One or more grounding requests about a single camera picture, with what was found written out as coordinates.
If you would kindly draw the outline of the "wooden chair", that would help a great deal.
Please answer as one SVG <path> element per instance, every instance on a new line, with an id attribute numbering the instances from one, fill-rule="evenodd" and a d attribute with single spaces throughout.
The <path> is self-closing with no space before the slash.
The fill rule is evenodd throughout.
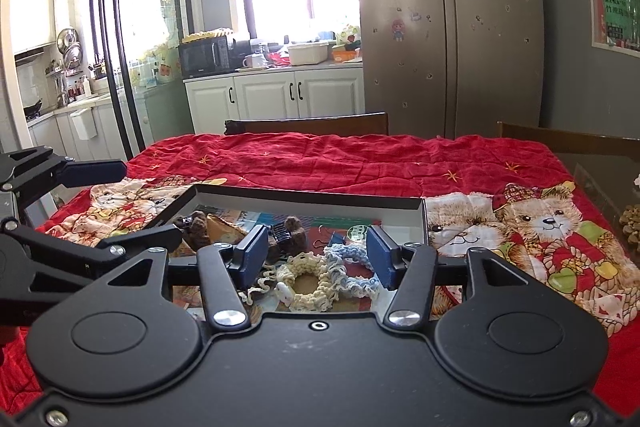
<path id="1" fill-rule="evenodd" d="M 298 132 L 315 135 L 388 135 L 388 115 L 384 112 L 347 116 L 304 117 L 267 120 L 226 120 L 225 135 L 243 133 Z"/>
<path id="2" fill-rule="evenodd" d="M 549 128 L 535 128 L 497 122 L 500 138 L 544 144 L 553 153 L 622 156 L 638 161 L 638 139 L 602 134 L 579 133 Z"/>

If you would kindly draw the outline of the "small blue clip in box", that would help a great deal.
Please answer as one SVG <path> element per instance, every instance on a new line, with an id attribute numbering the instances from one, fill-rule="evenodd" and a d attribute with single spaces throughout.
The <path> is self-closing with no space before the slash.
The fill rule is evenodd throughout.
<path id="1" fill-rule="evenodd" d="M 346 235 L 343 231 L 334 231 L 330 238 L 328 245 L 345 245 L 346 244 Z"/>

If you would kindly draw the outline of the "red bear-print quilt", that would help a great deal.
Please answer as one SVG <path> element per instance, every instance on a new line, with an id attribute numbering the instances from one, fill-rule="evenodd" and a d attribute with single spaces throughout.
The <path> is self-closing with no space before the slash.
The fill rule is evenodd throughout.
<path id="1" fill-rule="evenodd" d="M 423 198 L 441 254 L 485 246 L 593 313 L 610 340 L 594 391 L 623 415 L 638 407 L 637 265 L 548 147 L 479 135 L 187 134 L 131 159 L 124 181 L 80 192 L 42 231 L 92 246 L 141 229 L 198 182 Z"/>

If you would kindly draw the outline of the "black microwave oven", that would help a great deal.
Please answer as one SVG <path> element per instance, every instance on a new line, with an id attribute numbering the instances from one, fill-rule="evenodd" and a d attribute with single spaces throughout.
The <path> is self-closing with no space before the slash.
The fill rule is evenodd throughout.
<path id="1" fill-rule="evenodd" d="M 232 72 L 226 36 L 207 37 L 178 46 L 183 78 L 200 78 Z"/>

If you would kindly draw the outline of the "green notice paper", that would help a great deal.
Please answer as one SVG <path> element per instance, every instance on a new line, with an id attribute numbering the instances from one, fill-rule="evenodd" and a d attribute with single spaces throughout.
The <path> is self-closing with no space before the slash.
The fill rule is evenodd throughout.
<path id="1" fill-rule="evenodd" d="M 609 46 L 639 49 L 639 0 L 603 0 L 604 38 Z"/>

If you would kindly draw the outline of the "white plastic basin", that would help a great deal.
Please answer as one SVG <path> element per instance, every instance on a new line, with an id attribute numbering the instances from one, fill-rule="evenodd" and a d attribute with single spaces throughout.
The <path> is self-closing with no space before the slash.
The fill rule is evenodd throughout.
<path id="1" fill-rule="evenodd" d="M 291 66 L 317 65 L 329 60 L 332 41 L 295 43 L 288 46 Z"/>

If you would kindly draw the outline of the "paper pyramid pouch in box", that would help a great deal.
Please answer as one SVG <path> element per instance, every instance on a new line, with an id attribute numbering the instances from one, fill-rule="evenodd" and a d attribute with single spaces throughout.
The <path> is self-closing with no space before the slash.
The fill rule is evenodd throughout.
<path id="1" fill-rule="evenodd" d="M 245 236 L 247 231 L 232 225 L 228 221 L 214 215 L 213 213 L 207 213 L 206 215 L 206 231 L 210 239 L 210 243 L 227 243 L 230 245 L 239 244 Z"/>

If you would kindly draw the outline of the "black shallow cardboard box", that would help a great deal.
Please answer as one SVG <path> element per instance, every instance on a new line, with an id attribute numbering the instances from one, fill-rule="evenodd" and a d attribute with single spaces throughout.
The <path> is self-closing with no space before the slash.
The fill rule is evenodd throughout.
<path id="1" fill-rule="evenodd" d="M 152 220 L 184 235 L 180 255 L 225 243 L 252 323 L 268 312 L 381 315 L 400 261 L 386 248 L 426 241 L 420 198 L 306 193 L 198 183 Z"/>

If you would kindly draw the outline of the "silver double-door refrigerator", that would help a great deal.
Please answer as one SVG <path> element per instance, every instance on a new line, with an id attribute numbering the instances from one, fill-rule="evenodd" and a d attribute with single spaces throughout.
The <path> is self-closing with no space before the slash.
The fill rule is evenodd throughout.
<path id="1" fill-rule="evenodd" d="M 360 0 L 366 107 L 393 134 L 494 135 L 536 126 L 542 0 Z"/>

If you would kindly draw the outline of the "cream knitted scrunchie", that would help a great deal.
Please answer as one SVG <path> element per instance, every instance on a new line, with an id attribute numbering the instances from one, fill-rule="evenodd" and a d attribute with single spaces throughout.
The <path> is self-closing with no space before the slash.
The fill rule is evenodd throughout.
<path id="1" fill-rule="evenodd" d="M 257 280 L 244 291 L 238 291 L 238 295 L 247 306 L 271 296 L 288 311 L 326 312 L 340 298 L 340 291 L 332 281 L 331 269 L 335 267 L 326 256 L 298 254 L 276 265 L 264 265 Z"/>

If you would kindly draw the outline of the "wooden bead trivet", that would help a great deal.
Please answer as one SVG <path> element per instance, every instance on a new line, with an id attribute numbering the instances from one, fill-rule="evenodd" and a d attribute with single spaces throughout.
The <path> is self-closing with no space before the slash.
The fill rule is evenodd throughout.
<path id="1" fill-rule="evenodd" d="M 627 205 L 620 215 L 620 227 L 629 243 L 638 242 L 640 232 L 640 205 Z"/>

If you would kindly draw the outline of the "white hanging bin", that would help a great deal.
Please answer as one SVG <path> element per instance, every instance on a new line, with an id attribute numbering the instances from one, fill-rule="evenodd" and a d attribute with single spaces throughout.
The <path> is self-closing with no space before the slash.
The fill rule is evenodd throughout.
<path id="1" fill-rule="evenodd" d="M 80 141 L 90 141 L 98 136 L 91 107 L 84 107 L 70 113 L 70 124 Z"/>

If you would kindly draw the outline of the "blue grey knitted scrunchie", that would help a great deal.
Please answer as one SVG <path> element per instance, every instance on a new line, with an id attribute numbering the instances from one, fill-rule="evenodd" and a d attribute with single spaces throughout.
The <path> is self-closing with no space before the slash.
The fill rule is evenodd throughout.
<path id="1" fill-rule="evenodd" d="M 367 249 L 361 244 L 331 244 L 323 251 L 330 282 L 342 296 L 374 300 L 382 287 Z"/>

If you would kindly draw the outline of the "brown fuzzy hair claw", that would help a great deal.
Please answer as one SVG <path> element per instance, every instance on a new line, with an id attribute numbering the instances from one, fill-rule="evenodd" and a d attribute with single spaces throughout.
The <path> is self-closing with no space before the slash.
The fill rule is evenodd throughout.
<path id="1" fill-rule="evenodd" d="M 308 251 L 306 231 L 302 221 L 295 216 L 288 216 L 284 221 L 271 225 L 268 243 L 267 261 L 270 263 Z"/>
<path id="2" fill-rule="evenodd" d="M 208 234 L 207 216 L 203 211 L 196 210 L 190 215 L 177 217 L 172 223 L 181 231 L 183 240 L 192 251 L 199 251 L 212 243 Z"/>

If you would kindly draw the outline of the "black sliding glass door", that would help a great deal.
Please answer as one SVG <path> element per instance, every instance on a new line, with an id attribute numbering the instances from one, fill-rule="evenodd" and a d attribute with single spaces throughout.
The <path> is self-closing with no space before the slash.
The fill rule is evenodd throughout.
<path id="1" fill-rule="evenodd" d="M 129 159 L 192 129 L 178 46 L 191 0 L 10 0 L 30 139 L 79 159 Z M 91 107 L 98 136 L 70 113 Z"/>

